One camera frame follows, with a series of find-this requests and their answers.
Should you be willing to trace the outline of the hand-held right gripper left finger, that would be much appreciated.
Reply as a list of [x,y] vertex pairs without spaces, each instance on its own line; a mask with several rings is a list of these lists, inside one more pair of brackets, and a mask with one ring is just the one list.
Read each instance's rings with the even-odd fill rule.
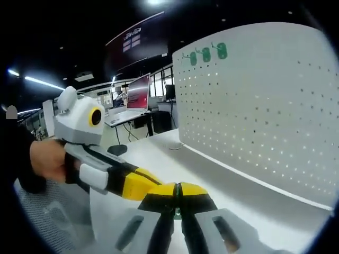
[[167,253],[174,231],[176,183],[151,189],[138,207],[102,219],[94,253]]

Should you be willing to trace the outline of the person's left hand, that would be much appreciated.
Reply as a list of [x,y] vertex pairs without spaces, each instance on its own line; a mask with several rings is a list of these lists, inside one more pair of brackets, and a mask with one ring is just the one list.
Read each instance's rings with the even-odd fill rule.
[[66,151],[60,140],[33,141],[29,155],[35,175],[59,183],[66,182]]

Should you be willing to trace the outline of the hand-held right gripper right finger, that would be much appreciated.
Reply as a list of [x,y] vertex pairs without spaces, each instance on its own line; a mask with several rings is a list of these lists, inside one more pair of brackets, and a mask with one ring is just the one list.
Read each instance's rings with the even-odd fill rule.
[[204,188],[179,183],[177,204],[189,253],[267,253],[257,230],[231,211],[217,208]]

